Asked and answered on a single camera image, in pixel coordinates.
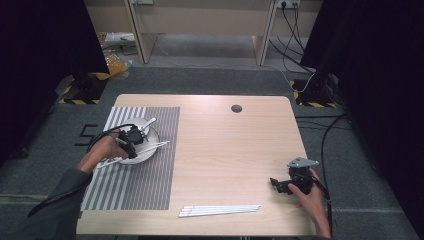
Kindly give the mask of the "silver spoon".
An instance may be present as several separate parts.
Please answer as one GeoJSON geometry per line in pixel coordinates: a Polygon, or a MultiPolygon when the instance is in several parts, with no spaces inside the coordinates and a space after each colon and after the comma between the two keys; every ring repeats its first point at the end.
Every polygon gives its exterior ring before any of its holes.
{"type": "Polygon", "coordinates": [[[139,126],[139,130],[144,133],[144,134],[148,134],[149,133],[149,129],[150,126],[156,122],[156,118],[153,117],[149,120],[143,119],[140,126],[139,126]]]}

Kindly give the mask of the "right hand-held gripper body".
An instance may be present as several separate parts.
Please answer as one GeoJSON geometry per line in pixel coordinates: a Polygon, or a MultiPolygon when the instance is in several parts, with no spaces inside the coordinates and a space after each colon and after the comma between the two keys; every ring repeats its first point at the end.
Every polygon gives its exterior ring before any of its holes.
{"type": "Polygon", "coordinates": [[[294,184],[303,193],[309,194],[313,185],[313,176],[310,172],[310,168],[318,165],[319,162],[316,160],[310,160],[303,157],[295,158],[287,164],[290,179],[283,181],[284,185],[282,187],[288,187],[289,184],[294,184]]]}

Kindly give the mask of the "stand base with hazard tape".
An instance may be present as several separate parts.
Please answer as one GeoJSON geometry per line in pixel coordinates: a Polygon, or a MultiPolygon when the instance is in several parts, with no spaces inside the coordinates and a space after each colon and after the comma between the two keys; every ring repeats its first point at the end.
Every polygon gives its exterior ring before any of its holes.
{"type": "Polygon", "coordinates": [[[95,74],[72,78],[59,99],[60,104],[99,104],[107,80],[99,80],[95,74]]]}
{"type": "Polygon", "coordinates": [[[313,80],[314,76],[308,79],[294,79],[289,82],[295,102],[299,106],[315,108],[335,108],[336,104],[328,93],[325,83],[318,83],[313,80]]]}

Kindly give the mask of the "yellow plastic bag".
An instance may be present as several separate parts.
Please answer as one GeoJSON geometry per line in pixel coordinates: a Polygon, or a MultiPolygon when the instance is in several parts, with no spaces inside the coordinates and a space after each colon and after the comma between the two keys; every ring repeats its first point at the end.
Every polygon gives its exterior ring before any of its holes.
{"type": "Polygon", "coordinates": [[[121,74],[129,68],[129,64],[114,53],[107,54],[105,60],[109,71],[109,77],[121,74]]]}

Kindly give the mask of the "grey white striped placemat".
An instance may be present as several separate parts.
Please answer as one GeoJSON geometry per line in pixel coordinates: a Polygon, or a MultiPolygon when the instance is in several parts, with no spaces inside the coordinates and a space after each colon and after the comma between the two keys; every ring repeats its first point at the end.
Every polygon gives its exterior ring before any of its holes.
{"type": "Polygon", "coordinates": [[[120,164],[118,158],[100,164],[86,190],[82,210],[166,210],[169,208],[180,109],[178,107],[114,107],[107,130],[124,127],[131,118],[153,117],[159,147],[146,161],[120,164]]]}

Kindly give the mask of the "pile of papers and boxes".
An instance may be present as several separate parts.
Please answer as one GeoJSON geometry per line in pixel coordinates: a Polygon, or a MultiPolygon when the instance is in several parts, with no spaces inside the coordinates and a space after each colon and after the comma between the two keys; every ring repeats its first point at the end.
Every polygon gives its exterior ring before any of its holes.
{"type": "Polygon", "coordinates": [[[97,37],[103,49],[135,43],[134,34],[129,32],[97,32],[97,37]]]}

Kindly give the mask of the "black curtain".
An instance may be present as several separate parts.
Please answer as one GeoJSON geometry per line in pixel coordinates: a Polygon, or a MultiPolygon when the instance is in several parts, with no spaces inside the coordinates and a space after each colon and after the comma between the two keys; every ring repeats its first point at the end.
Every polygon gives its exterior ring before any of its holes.
{"type": "Polygon", "coordinates": [[[22,149],[62,79],[107,71],[84,0],[0,0],[0,165],[22,149]]]}
{"type": "Polygon", "coordinates": [[[373,160],[424,240],[424,0],[323,0],[302,65],[335,75],[373,160]]]}

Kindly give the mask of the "white round plate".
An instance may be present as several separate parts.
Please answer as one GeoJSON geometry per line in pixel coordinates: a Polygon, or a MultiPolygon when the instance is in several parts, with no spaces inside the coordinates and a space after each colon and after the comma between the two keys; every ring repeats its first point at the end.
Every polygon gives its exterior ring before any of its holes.
{"type": "MultiPolygon", "coordinates": [[[[138,128],[144,118],[131,118],[128,120],[125,120],[123,122],[124,127],[122,127],[122,130],[129,130],[131,125],[136,125],[138,128]]],[[[138,164],[143,161],[146,161],[149,159],[157,150],[159,147],[159,135],[156,132],[156,130],[150,126],[149,133],[148,133],[148,140],[149,142],[143,142],[142,144],[136,145],[136,153],[137,157],[133,159],[122,159],[118,158],[118,162],[120,164],[138,164]]]]}

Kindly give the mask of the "person's left hand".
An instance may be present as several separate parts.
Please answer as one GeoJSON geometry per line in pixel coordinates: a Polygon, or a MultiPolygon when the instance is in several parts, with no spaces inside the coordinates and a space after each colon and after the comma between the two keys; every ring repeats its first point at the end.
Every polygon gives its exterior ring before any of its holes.
{"type": "Polygon", "coordinates": [[[104,159],[121,157],[126,159],[128,154],[117,143],[117,134],[108,134],[98,140],[92,148],[84,155],[77,165],[77,169],[91,173],[96,165],[104,159]]]}

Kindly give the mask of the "white power strip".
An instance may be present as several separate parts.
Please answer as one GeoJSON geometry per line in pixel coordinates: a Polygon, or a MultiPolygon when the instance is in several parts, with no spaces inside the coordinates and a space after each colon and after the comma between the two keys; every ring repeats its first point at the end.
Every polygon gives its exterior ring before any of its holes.
{"type": "Polygon", "coordinates": [[[279,9],[296,9],[300,6],[300,0],[277,0],[279,9]]]}

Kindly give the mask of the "person's right hand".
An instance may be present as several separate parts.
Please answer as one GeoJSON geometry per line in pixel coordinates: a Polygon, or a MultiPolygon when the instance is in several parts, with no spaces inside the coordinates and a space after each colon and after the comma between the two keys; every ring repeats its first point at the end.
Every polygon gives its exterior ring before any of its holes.
{"type": "Polygon", "coordinates": [[[323,196],[321,190],[316,184],[312,185],[309,194],[303,193],[294,184],[289,184],[288,187],[300,201],[299,207],[304,208],[314,223],[324,223],[327,221],[323,196]]]}

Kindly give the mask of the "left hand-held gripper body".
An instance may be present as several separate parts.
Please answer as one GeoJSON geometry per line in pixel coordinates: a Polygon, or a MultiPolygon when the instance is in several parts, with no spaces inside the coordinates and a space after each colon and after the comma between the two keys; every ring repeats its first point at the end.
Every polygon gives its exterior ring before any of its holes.
{"type": "Polygon", "coordinates": [[[136,125],[131,125],[129,130],[120,130],[117,143],[128,154],[129,159],[137,157],[135,146],[142,144],[142,132],[136,125]]]}

